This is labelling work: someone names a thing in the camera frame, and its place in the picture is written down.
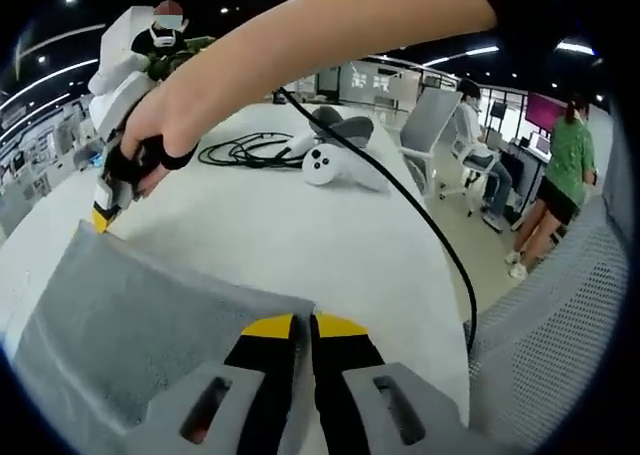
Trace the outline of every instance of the black hair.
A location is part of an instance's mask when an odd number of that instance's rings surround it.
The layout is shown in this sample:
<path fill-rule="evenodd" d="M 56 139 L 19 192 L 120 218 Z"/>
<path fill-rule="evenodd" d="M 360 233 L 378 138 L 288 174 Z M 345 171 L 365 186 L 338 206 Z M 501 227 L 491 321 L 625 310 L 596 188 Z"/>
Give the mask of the black hair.
<path fill-rule="evenodd" d="M 462 92 L 463 100 L 465 97 L 480 98 L 480 87 L 468 78 L 461 79 L 456 90 Z"/>
<path fill-rule="evenodd" d="M 574 95 L 567 104 L 567 109 L 564 112 L 564 119 L 567 123 L 571 124 L 576 121 L 576 111 L 586 110 L 589 113 L 589 102 L 581 95 Z"/>

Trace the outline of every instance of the floor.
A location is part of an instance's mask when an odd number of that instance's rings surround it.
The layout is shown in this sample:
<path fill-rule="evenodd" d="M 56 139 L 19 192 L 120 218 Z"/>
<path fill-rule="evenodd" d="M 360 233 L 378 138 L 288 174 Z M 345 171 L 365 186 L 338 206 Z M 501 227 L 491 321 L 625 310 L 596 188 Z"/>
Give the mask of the floor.
<path fill-rule="evenodd" d="M 409 114 L 380 108 L 370 112 L 399 144 L 400 129 Z M 438 180 L 454 187 L 461 183 L 462 170 L 449 149 L 449 144 L 445 143 L 436 146 L 435 168 Z M 473 200 L 478 207 L 483 189 L 484 180 L 479 180 L 472 192 Z M 504 263 L 504 256 L 511 250 L 514 238 L 506 221 L 505 229 L 498 234 L 482 221 L 479 210 L 471 217 L 467 217 L 467 201 L 461 194 L 450 195 L 444 200 L 436 197 L 433 200 L 426 200 L 426 204 L 429 213 L 448 238 L 469 274 L 476 293 L 479 312 L 490 307 L 519 283 L 509 277 Z M 449 261 L 460 317 L 462 321 L 466 321 L 471 313 L 469 295 L 462 276 L 453 262 Z"/>

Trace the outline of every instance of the pink screen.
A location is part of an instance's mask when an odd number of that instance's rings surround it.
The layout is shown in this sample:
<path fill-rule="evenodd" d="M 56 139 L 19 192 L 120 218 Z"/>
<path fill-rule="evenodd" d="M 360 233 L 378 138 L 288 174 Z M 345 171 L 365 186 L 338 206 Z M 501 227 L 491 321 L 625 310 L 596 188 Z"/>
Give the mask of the pink screen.
<path fill-rule="evenodd" d="M 529 92 L 525 119 L 550 132 L 556 120 L 564 115 L 564 107 L 537 93 Z"/>

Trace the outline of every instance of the white table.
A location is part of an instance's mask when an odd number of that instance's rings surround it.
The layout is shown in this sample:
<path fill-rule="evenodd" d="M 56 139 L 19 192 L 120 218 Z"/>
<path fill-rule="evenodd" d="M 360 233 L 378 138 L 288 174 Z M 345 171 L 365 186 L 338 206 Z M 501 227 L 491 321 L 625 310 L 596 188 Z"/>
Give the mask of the white table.
<path fill-rule="evenodd" d="M 421 198 L 396 146 L 375 125 L 372 153 Z M 309 125 L 290 105 L 253 105 L 200 147 L 269 130 L 297 134 Z M 0 247 L 0 333 L 9 357 L 78 220 L 88 218 L 96 175 L 72 175 Z M 446 393 L 467 423 L 467 356 L 449 267 L 436 236 L 393 188 L 314 187 L 299 172 L 211 167 L 194 157 L 110 230 L 175 266 L 308 298 L 366 326 L 387 362 L 405 363 Z M 322 438 L 311 432 L 310 439 Z"/>

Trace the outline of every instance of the jeans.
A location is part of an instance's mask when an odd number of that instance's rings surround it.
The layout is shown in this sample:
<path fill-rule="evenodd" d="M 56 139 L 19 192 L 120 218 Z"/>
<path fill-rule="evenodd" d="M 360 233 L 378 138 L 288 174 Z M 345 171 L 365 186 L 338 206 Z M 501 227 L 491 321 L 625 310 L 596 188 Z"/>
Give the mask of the jeans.
<path fill-rule="evenodd" d="M 493 160 L 492 156 L 478 157 L 477 155 L 469 155 L 465 160 L 468 160 L 481 167 L 488 167 Z M 504 207 L 507 205 L 507 199 L 509 198 L 509 191 L 513 180 L 507 169 L 504 168 L 499 161 L 491 167 L 489 172 L 492 177 L 488 177 L 487 186 L 484 189 L 484 195 L 482 199 L 489 203 L 489 213 L 494 217 L 501 217 L 504 212 Z"/>

